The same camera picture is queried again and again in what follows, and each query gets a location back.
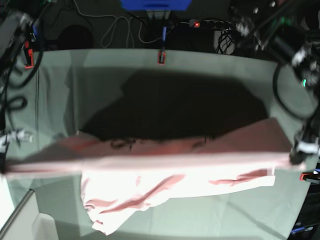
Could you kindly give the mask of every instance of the pink cloth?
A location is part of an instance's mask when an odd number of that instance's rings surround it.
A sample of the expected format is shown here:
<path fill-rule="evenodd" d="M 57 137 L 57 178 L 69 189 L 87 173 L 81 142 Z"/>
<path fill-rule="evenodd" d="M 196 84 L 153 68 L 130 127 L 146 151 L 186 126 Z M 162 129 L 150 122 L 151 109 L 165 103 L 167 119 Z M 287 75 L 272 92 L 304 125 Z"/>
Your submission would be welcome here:
<path fill-rule="evenodd" d="M 7 176 L 82 172 L 81 199 L 93 228 L 109 235 L 135 211 L 169 198 L 273 186 L 275 168 L 290 168 L 291 145 L 275 119 L 216 140 L 100 142 L 80 134 L 7 166 Z"/>

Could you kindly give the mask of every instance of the wrinkled fabric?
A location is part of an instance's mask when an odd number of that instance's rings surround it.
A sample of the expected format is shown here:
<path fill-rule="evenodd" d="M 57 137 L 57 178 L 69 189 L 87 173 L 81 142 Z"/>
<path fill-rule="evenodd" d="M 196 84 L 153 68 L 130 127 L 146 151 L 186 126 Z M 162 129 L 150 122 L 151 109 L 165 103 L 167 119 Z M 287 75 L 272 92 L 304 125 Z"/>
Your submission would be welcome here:
<path fill-rule="evenodd" d="M 93 228 L 109 235 L 135 211 L 146 211 L 170 198 L 273 186 L 275 168 L 292 168 L 290 148 L 272 118 L 215 140 L 195 137 L 100 142 L 79 134 L 24 162 L 12 162 L 6 167 L 6 175 L 48 177 L 81 172 L 83 206 Z"/>

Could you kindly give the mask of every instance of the pink fabric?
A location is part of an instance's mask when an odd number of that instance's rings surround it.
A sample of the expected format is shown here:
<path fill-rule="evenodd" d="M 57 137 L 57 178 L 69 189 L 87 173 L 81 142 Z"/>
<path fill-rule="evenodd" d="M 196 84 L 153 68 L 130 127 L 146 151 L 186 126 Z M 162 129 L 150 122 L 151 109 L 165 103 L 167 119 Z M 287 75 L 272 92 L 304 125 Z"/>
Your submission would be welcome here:
<path fill-rule="evenodd" d="M 80 134 L 7 166 L 7 176 L 82 172 L 81 199 L 93 228 L 109 235 L 135 211 L 169 198 L 273 186 L 275 168 L 290 168 L 291 145 L 275 119 L 216 140 L 100 142 Z"/>

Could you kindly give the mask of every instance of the pink towel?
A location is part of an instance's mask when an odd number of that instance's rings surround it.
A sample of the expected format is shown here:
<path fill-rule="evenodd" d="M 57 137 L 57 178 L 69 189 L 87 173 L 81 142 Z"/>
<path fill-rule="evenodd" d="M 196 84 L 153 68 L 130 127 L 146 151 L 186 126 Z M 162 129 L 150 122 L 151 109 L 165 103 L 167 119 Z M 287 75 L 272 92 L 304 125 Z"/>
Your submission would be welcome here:
<path fill-rule="evenodd" d="M 135 211 L 169 198 L 233 193 L 273 186 L 275 168 L 290 168 L 291 145 L 275 119 L 216 140 L 203 137 L 156 142 L 100 142 L 80 134 L 26 162 L 7 166 L 7 176 L 82 172 L 81 199 L 93 228 L 109 235 Z"/>

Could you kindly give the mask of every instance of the power strip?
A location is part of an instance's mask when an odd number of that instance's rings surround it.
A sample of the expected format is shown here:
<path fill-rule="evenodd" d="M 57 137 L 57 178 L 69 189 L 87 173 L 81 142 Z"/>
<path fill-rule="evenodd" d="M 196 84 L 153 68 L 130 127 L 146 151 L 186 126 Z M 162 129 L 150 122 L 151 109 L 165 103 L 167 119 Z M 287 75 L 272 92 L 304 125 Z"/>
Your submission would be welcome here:
<path fill-rule="evenodd" d="M 219 20 L 191 19 L 189 21 L 189 27 L 190 28 L 204 28 L 204 29 L 223 31 L 223 30 L 230 30 L 231 29 L 231 22 L 219 21 Z"/>

